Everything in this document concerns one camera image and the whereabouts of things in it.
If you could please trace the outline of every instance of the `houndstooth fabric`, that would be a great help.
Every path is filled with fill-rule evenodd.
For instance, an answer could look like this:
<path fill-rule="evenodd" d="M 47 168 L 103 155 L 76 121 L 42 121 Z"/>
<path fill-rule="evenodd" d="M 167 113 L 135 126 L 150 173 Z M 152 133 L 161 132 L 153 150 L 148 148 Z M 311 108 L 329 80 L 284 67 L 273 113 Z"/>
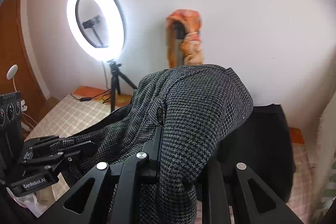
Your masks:
<path fill-rule="evenodd" d="M 91 140 L 95 155 L 62 172 L 72 186 L 100 161 L 115 164 L 142 150 L 159 126 L 157 108 L 164 110 L 160 179 L 143 185 L 140 223 L 194 223 L 194 182 L 218 142 L 251 114 L 253 101 L 235 72 L 216 65 L 180 66 L 145 76 L 134 91 L 132 109 L 121 121 L 100 130 L 77 134 L 52 147 Z"/>

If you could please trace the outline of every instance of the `orange patterned fabric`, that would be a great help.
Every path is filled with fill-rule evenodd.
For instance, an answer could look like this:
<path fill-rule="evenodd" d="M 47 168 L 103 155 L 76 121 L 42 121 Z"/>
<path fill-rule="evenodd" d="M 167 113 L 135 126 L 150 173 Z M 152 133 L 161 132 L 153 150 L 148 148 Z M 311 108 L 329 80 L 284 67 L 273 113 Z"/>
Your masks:
<path fill-rule="evenodd" d="M 301 130 L 298 128 L 290 127 L 289 134 L 291 137 L 292 143 L 305 144 Z"/>
<path fill-rule="evenodd" d="M 199 31 L 202 26 L 201 15 L 197 11 L 179 9 L 167 17 L 168 32 L 168 61 L 169 67 L 177 66 L 175 56 L 175 33 L 173 23 L 179 21 L 184 25 L 186 36 L 180 43 L 180 50 L 183 53 L 184 65 L 202 65 L 203 52 L 202 41 L 199 37 Z"/>

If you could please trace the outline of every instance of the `white lamp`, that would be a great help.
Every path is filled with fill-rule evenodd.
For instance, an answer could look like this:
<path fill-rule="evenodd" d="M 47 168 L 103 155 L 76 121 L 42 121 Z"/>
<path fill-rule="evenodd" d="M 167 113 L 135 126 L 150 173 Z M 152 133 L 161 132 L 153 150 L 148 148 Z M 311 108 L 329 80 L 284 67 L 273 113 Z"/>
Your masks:
<path fill-rule="evenodd" d="M 17 65 L 15 64 L 15 65 L 11 66 L 11 68 L 8 70 L 7 80 L 13 79 L 14 89 L 17 92 L 15 82 L 14 82 L 14 75 L 16 74 L 16 72 L 17 72 Z"/>
<path fill-rule="evenodd" d="M 108 29 L 108 47 L 96 48 L 83 36 L 76 19 L 76 5 L 78 0 L 68 0 L 67 17 L 70 30 L 78 44 L 87 54 L 97 60 L 109 61 L 117 59 L 124 45 L 124 26 L 117 5 L 114 0 L 94 0 L 100 7 Z"/>

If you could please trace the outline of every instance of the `tripod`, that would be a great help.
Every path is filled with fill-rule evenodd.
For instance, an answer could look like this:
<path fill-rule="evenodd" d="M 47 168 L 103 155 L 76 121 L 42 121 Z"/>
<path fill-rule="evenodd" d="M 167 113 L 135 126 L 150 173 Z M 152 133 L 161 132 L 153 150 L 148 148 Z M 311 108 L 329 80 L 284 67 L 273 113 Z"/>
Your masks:
<path fill-rule="evenodd" d="M 125 80 L 125 82 L 130 85 L 133 89 L 137 89 L 137 86 L 132 83 L 132 81 L 124 75 L 120 70 L 119 67 L 121 64 L 117 64 L 116 61 L 110 60 L 107 62 L 110 65 L 111 73 L 112 73 L 112 80 L 111 80 L 111 112 L 113 112 L 116 108 L 116 90 L 118 95 L 120 95 L 120 85 L 119 85 L 119 76 Z"/>

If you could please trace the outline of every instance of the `black fabric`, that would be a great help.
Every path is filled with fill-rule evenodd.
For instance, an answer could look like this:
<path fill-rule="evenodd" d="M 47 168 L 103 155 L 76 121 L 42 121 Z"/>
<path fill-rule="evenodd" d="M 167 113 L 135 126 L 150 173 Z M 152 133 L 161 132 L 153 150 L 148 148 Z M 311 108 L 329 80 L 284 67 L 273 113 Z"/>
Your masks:
<path fill-rule="evenodd" d="M 82 130 L 81 132 L 77 133 L 74 136 L 85 135 L 87 133 L 100 130 L 104 128 L 105 126 L 108 126 L 109 124 L 112 124 L 114 122 L 121 121 L 131 112 L 131 109 L 132 109 L 132 104 L 118 108 L 117 110 L 113 111 L 111 114 L 106 116 L 103 120 L 99 121 L 93 126 L 90 126 L 89 128 Z"/>
<path fill-rule="evenodd" d="M 140 152 L 155 136 L 163 109 L 163 139 L 158 185 L 143 185 L 140 223 L 193 224 L 194 182 L 218 143 L 250 115 L 253 101 L 235 72 L 216 65 L 180 66 L 145 76 L 134 91 L 132 108 L 121 120 L 93 126 L 51 148 L 91 140 L 97 153 L 62 172 L 72 186 L 100 161 L 116 164 Z"/>
<path fill-rule="evenodd" d="M 232 177 L 235 165 L 243 162 L 283 201 L 288 201 L 295 164 L 280 105 L 254 107 L 246 122 L 221 141 L 217 158 L 225 177 Z"/>
<path fill-rule="evenodd" d="M 36 219 L 28 209 L 17 204 L 6 188 L 0 185 L 0 223 L 33 224 Z"/>

